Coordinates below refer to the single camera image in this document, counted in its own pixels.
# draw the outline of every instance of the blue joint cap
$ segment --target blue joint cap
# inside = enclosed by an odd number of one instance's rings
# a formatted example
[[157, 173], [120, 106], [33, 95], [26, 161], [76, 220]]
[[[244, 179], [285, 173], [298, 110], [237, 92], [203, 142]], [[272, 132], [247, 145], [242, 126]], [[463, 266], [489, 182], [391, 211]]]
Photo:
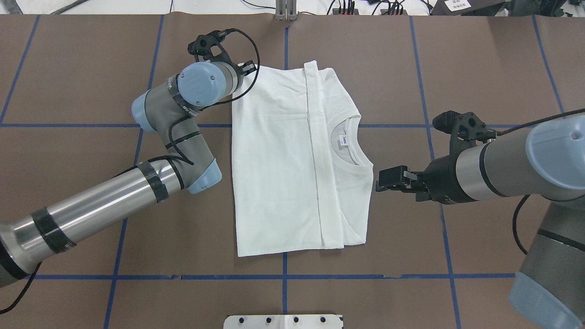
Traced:
[[206, 61], [193, 63], [183, 69], [177, 78], [181, 96], [189, 103], [206, 107], [215, 104], [226, 94], [223, 72]]
[[526, 139], [526, 155], [552, 184], [585, 190], [585, 115], [536, 126]]
[[510, 305], [525, 318], [547, 329], [580, 329], [579, 318], [552, 293], [522, 272], [516, 273]]
[[216, 185], [221, 180], [221, 171], [219, 170], [218, 163], [214, 159], [209, 167], [205, 169], [203, 174], [197, 178], [195, 183], [187, 187], [187, 190], [191, 194], [197, 194], [203, 190], [206, 190], [213, 185]]
[[155, 132], [146, 118], [146, 95], [149, 91], [150, 90], [146, 91], [132, 102], [132, 116], [134, 117], [134, 121], [136, 121], [144, 131]]

